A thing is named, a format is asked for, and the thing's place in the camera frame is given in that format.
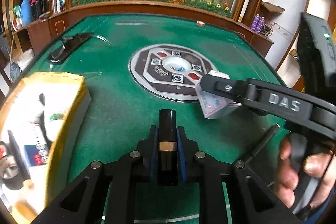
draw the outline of purple spray can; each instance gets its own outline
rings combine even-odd
[[[256,29],[259,20],[260,20],[260,16],[259,16],[259,14],[257,14],[257,15],[253,18],[252,24],[251,24],[251,26],[250,26],[250,29],[251,29],[251,30],[254,31],[254,30]]]
[[[264,23],[265,23],[264,17],[260,18],[259,21],[258,21],[257,27],[255,29],[256,33],[260,33],[262,27],[264,26]]]

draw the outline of red button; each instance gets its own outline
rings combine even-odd
[[[157,55],[161,56],[161,57],[166,57],[167,56],[164,52],[158,52]]]
[[[189,73],[188,75],[191,79],[193,79],[195,81],[200,79],[200,77],[198,75],[194,74],[193,72]]]

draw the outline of blue bottle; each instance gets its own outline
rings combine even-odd
[[[26,26],[29,23],[33,21],[32,16],[32,7],[30,6],[29,0],[23,0],[21,7],[20,7],[20,13],[22,15],[22,25]]]

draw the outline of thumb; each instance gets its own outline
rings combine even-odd
[[[307,157],[304,165],[304,171],[315,178],[321,178],[324,174],[325,169],[328,166],[329,160],[331,155],[328,154],[316,154]],[[323,178],[323,183],[320,185],[316,196],[314,197],[313,201],[311,202],[311,207],[315,208],[322,204],[327,197],[329,196],[330,191],[335,183],[336,179],[336,160],[335,156],[333,156],[333,160],[330,163],[330,166],[325,173]]]
[[[314,178],[321,178],[323,176],[325,169],[328,166],[330,157],[331,155],[324,153],[315,154],[307,157],[304,163],[304,171]],[[323,179],[323,183],[325,185],[332,186],[334,184],[336,178],[335,167],[336,162],[334,156],[334,159],[332,160],[329,169],[326,172],[325,177]]]

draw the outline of finger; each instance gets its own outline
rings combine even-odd
[[[286,160],[292,153],[292,147],[289,142],[289,137],[286,135],[280,142],[279,156],[282,160]]]
[[[328,166],[331,155],[320,153],[309,156],[304,163],[304,171],[314,178],[321,178]],[[327,186],[333,186],[336,178],[336,160],[335,155],[323,178],[323,183]]]
[[[328,166],[331,155],[328,154],[316,154],[309,156],[305,160],[304,171],[315,178],[321,178],[325,169]],[[321,205],[328,198],[330,191],[332,190],[336,180],[336,159],[335,155],[330,163],[330,166],[325,173],[322,184],[316,193],[313,201],[310,203],[312,208]]]
[[[277,184],[274,193],[287,206],[287,208],[290,208],[294,204],[294,192],[282,183]]]
[[[290,159],[280,160],[277,179],[290,190],[295,190],[299,176],[296,170],[291,166]]]
[[[327,186],[325,184],[321,184],[318,192],[316,193],[316,196],[314,197],[314,199],[310,203],[310,206],[312,208],[316,208],[316,207],[320,206],[323,202],[325,202],[326,199],[328,198],[332,188],[333,188],[333,186]]]

